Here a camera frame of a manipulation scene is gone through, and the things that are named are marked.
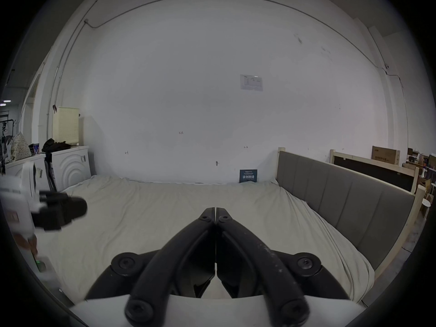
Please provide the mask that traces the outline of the person's left hand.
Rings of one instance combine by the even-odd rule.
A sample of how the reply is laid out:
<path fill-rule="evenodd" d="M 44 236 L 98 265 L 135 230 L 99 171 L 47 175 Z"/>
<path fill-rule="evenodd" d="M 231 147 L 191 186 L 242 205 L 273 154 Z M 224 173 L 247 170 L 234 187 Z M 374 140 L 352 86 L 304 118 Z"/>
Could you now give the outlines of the person's left hand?
<path fill-rule="evenodd" d="M 33 234 L 29 238 L 25 238 L 25 237 L 23 237 L 19 233 L 14 233 L 13 237 L 14 237 L 14 240 L 15 240 L 16 244 L 20 248 L 24 248 L 25 250 L 29 250 L 32 253 L 33 256 L 38 255 L 38 251 L 37 251 L 37 237 L 36 237 L 35 234 Z"/>

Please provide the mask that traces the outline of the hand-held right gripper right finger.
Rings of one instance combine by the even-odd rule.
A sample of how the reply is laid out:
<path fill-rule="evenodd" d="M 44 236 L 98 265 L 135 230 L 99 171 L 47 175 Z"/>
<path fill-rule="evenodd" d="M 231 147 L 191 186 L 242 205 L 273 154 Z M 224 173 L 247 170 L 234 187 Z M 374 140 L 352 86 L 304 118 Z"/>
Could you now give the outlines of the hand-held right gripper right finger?
<path fill-rule="evenodd" d="M 217 276 L 232 298 L 263 295 L 275 327 L 302 326 L 310 316 L 305 296 L 346 300 L 337 279 L 312 253 L 270 249 L 254 233 L 216 208 Z"/>

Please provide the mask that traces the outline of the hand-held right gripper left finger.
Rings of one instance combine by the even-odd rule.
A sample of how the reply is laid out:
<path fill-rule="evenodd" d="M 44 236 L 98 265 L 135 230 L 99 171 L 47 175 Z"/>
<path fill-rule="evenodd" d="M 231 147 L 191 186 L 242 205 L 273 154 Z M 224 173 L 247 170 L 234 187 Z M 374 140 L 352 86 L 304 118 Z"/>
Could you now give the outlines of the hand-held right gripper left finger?
<path fill-rule="evenodd" d="M 163 326 L 171 294 L 199 298 L 215 276 L 215 224 L 215 208 L 207 208 L 161 249 L 117 254 L 85 300 L 129 295 L 130 325 Z"/>

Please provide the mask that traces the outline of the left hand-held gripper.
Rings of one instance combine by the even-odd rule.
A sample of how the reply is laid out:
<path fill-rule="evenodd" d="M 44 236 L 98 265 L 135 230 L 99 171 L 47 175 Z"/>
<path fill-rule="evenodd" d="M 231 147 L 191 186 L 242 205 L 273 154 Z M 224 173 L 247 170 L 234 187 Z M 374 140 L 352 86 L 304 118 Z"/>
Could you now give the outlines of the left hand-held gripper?
<path fill-rule="evenodd" d="M 81 197 L 53 191 L 39 193 L 36 188 L 34 162 L 24 163 L 19 177 L 1 176 L 0 194 L 4 216 L 12 236 L 19 233 L 29 238 L 35 234 L 36 228 L 60 231 L 73 220 L 85 216 L 88 210 L 87 202 Z M 31 272 L 44 286 L 60 286 L 48 257 L 33 256 L 29 250 L 18 245 L 17 247 Z"/>

